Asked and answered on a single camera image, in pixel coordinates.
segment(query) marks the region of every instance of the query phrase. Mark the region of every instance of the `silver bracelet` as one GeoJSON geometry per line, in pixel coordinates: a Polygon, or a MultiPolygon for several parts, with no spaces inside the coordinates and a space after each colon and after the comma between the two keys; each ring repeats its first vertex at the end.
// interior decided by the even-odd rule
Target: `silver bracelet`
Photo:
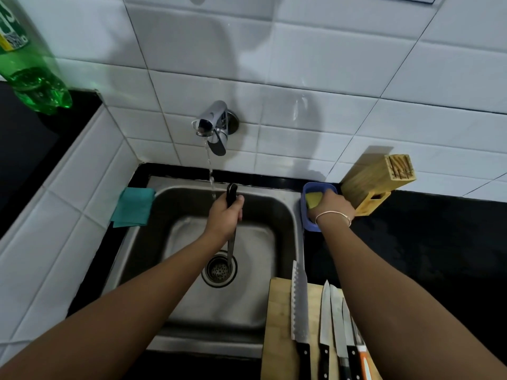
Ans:
{"type": "Polygon", "coordinates": [[[315,224],[317,223],[317,219],[319,218],[319,216],[322,216],[322,215],[324,215],[326,213],[338,213],[339,215],[342,215],[343,217],[345,217],[348,220],[349,226],[352,224],[352,220],[350,219],[350,217],[348,217],[345,213],[341,213],[341,212],[337,212],[337,211],[325,211],[325,212],[319,213],[315,217],[315,224]]]}

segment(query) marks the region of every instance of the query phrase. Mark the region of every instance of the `bottle label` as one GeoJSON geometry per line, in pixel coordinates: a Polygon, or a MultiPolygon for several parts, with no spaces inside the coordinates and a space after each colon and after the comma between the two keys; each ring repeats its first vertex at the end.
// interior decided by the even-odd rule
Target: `bottle label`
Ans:
{"type": "Polygon", "coordinates": [[[14,14],[0,1],[0,55],[29,43],[29,38],[14,14]]]}

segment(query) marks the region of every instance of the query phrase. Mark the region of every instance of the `green plastic bottle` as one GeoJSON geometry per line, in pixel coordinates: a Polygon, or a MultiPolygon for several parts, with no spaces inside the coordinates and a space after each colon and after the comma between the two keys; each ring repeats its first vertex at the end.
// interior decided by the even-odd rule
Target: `green plastic bottle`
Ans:
{"type": "Polygon", "coordinates": [[[30,109],[55,114],[57,107],[70,108],[67,87],[48,68],[13,13],[0,0],[0,74],[30,109]]]}

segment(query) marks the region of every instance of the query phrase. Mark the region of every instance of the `stainless steel sink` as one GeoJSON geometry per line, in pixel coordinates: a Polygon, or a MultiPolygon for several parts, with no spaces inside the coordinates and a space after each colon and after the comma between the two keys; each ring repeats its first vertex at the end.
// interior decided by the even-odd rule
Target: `stainless steel sink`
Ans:
{"type": "MultiPolygon", "coordinates": [[[[207,181],[152,177],[156,191],[149,223],[127,232],[104,293],[168,258],[202,234],[213,203],[207,181]]],[[[217,194],[226,184],[216,184],[217,194]]],[[[210,261],[148,349],[260,358],[269,281],[290,279],[292,261],[303,263],[300,194],[239,186],[243,222],[234,247],[234,272],[225,281],[222,252],[210,261]]]]}

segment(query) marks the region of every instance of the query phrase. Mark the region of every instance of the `faucet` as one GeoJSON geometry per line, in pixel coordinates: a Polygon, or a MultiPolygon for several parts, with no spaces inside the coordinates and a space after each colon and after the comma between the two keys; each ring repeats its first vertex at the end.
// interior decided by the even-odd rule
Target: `faucet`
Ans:
{"type": "Polygon", "coordinates": [[[226,153],[227,139],[239,127],[235,113],[227,109],[224,101],[215,101],[208,109],[192,121],[196,134],[206,137],[208,146],[217,156],[226,153]]]}

